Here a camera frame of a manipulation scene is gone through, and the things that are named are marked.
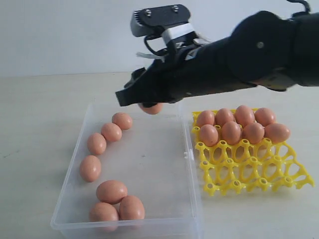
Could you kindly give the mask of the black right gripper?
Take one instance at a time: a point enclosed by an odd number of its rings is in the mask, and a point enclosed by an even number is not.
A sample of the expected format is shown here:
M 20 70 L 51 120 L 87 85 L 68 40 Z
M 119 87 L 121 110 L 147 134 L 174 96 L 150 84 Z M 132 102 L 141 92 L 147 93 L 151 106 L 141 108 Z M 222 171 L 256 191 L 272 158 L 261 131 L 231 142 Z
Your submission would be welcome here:
M 205 45 L 196 51 L 192 59 L 148 70 L 142 85 L 134 83 L 146 68 L 134 70 L 124 89 L 115 92 L 118 103 L 121 107 L 132 104 L 152 107 L 157 103 L 175 103 L 186 97 L 238 90 L 239 80 L 227 66 L 225 44 Z

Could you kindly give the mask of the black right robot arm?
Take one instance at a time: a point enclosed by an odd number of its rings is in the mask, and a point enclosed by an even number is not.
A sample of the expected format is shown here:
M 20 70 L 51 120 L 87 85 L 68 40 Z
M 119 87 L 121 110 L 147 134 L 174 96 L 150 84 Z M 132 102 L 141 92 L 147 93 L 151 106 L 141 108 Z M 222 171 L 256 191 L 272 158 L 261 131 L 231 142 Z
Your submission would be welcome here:
M 145 43 L 161 38 L 165 48 L 150 50 L 152 64 L 135 70 L 116 92 L 119 104 L 149 108 L 256 86 L 277 92 L 294 85 L 318 86 L 319 15 L 311 12 L 307 1 L 302 5 L 304 11 L 288 19 L 260 11 L 215 42 L 194 30 L 184 5 L 134 11 L 132 34 Z

